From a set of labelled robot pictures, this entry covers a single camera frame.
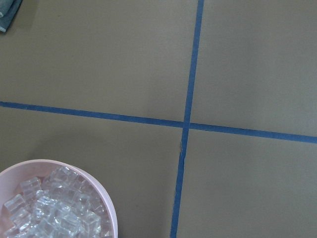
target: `bowl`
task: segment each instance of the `bowl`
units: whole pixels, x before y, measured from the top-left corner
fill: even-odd
[[[10,214],[3,204],[22,192],[20,188],[22,181],[33,177],[42,179],[49,175],[57,166],[66,166],[90,182],[107,208],[112,223],[113,238],[118,238],[117,217],[112,200],[106,189],[89,173],[75,166],[54,160],[29,160],[13,165],[0,173],[0,238],[4,238],[3,232],[12,227],[12,223],[9,220]]]

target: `blue tape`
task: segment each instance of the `blue tape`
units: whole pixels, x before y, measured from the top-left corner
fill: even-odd
[[[230,134],[238,134],[238,135],[248,135],[248,136],[272,138],[272,139],[279,139],[279,140],[291,140],[291,141],[317,144],[317,137],[315,136],[295,135],[295,134],[286,134],[286,133],[263,131],[263,130],[234,128],[234,127],[219,126],[219,125],[205,125],[205,124],[198,124],[198,123],[190,123],[190,128],[195,130],[206,130],[206,131],[214,131],[214,132],[222,132],[222,133],[230,133]]]
[[[118,114],[98,113],[98,112],[54,108],[54,107],[46,107],[46,106],[36,106],[36,105],[21,104],[21,103],[10,103],[10,102],[0,102],[0,106],[4,108],[16,108],[16,109],[47,112],[47,113],[66,114],[66,115],[73,115],[73,116],[80,116],[80,117],[122,120],[122,121],[136,122],[136,123],[183,128],[183,122],[173,121],[173,120],[132,117],[132,116],[124,116],[124,115],[118,115]],[[206,125],[206,124],[199,124],[199,123],[190,123],[189,128],[194,130],[205,130],[205,131],[221,132],[221,133],[228,133],[228,134],[247,135],[247,136],[299,141],[299,142],[317,144],[317,137],[315,136],[287,134],[287,133],[279,133],[279,132],[263,131],[263,130],[242,129],[242,128],[219,126],[219,125]]]
[[[190,116],[192,111],[192,102],[193,102],[193,95],[194,95],[194,84],[195,84],[195,77],[196,77],[197,58],[198,58],[200,31],[201,31],[202,18],[203,18],[203,9],[204,9],[204,0],[199,0],[197,5],[197,13],[196,13],[195,33],[194,33],[192,58],[191,58],[188,87],[187,87],[184,125],[183,125],[183,131],[182,131],[182,151],[179,155],[179,161],[178,161],[178,171],[177,171],[177,178],[176,178],[175,198],[174,198],[174,207],[173,207],[173,214],[172,214],[172,223],[171,223],[171,229],[170,229],[170,238],[176,238],[176,235],[177,235],[179,209],[180,209],[180,201],[182,196],[182,187],[183,187],[183,178],[184,178],[184,165],[185,165],[185,157],[186,157],[186,151],[187,151]]]
[[[173,120],[142,118],[142,117],[119,115],[119,114],[98,113],[98,112],[90,112],[90,111],[82,111],[82,110],[74,110],[74,109],[36,106],[36,105],[9,103],[9,102],[0,102],[0,106],[5,108],[16,108],[16,109],[24,109],[24,110],[31,110],[31,111],[46,112],[46,113],[66,114],[66,115],[73,115],[73,116],[80,116],[80,117],[129,121],[129,122],[136,122],[136,123],[143,123],[143,124],[172,126],[172,127],[178,127],[178,128],[183,127],[183,122],[173,121]]]

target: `blue tape line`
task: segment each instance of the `blue tape line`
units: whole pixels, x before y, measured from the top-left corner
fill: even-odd
[[[176,188],[175,188],[174,207],[173,207],[173,214],[172,214],[172,224],[170,229],[170,238],[176,238],[177,236],[179,209],[180,209],[180,201],[182,196],[182,187],[183,187],[183,178],[184,178],[184,165],[185,165],[185,157],[186,157],[186,151],[187,151],[190,115],[192,111],[192,102],[193,102],[193,95],[194,95],[194,84],[195,84],[195,77],[196,77],[197,57],[198,57],[198,49],[199,49],[200,31],[202,26],[203,9],[204,9],[204,0],[199,0],[197,5],[197,13],[196,13],[195,33],[194,33],[192,58],[191,58],[188,87],[187,87],[184,125],[183,125],[183,131],[182,131],[182,151],[179,155],[179,161],[178,161],[178,171],[177,171],[177,178],[176,178]]]
[[[90,111],[81,111],[81,110],[54,108],[54,107],[36,106],[36,105],[9,103],[9,102],[0,102],[0,106],[4,108],[16,108],[16,109],[23,109],[23,110],[66,114],[66,115],[89,117],[89,118],[122,120],[122,121],[163,125],[163,126],[171,126],[171,127],[178,127],[178,128],[183,127],[183,122],[173,121],[173,120],[132,117],[132,116],[124,116],[124,115],[118,115],[118,114],[98,113],[98,112],[90,112]],[[190,123],[190,129],[317,144],[317,137],[307,136],[307,135],[296,135],[296,134],[287,134],[287,133],[280,133],[280,132],[273,132],[273,131],[251,130],[251,129],[242,129],[242,128],[219,126],[219,125],[206,125],[206,124],[199,124],[199,123]]]
[[[234,128],[234,127],[219,126],[219,125],[205,125],[205,124],[198,124],[198,123],[190,123],[190,128],[195,130],[206,130],[206,131],[214,131],[214,132],[222,132],[222,133],[230,133],[230,134],[238,134],[238,135],[248,135],[248,136],[272,138],[272,139],[279,139],[279,140],[291,140],[291,141],[317,144],[317,137],[307,136],[307,135],[295,135],[295,134],[286,134],[286,133],[270,132],[270,131],[263,131],[263,130]]]
[[[16,108],[16,109],[24,109],[24,110],[31,110],[31,111],[46,112],[46,113],[66,114],[66,115],[73,115],[73,116],[80,116],[80,117],[121,120],[121,121],[129,121],[129,122],[136,122],[136,123],[143,123],[143,124],[172,126],[172,127],[178,127],[178,128],[183,127],[183,122],[173,121],[173,120],[142,118],[142,117],[119,115],[119,114],[98,113],[98,112],[90,112],[90,111],[82,111],[82,110],[74,110],[74,109],[54,108],[54,107],[47,107],[47,106],[36,106],[36,105],[9,103],[9,102],[0,102],[0,106],[5,108]]]

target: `gray floor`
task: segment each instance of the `gray floor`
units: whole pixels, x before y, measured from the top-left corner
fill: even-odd
[[[197,0],[25,0],[0,101],[183,121]],[[205,0],[191,122],[317,136],[317,2]],[[0,107],[0,171],[78,166],[167,238],[182,129]],[[317,145],[190,130],[178,237],[313,238]]]

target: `gray cloth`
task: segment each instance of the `gray cloth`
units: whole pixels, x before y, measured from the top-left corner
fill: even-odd
[[[0,0],[0,17],[6,15],[14,0]]]
[[[7,31],[21,3],[22,0],[14,0],[6,15],[0,18],[0,31]]]

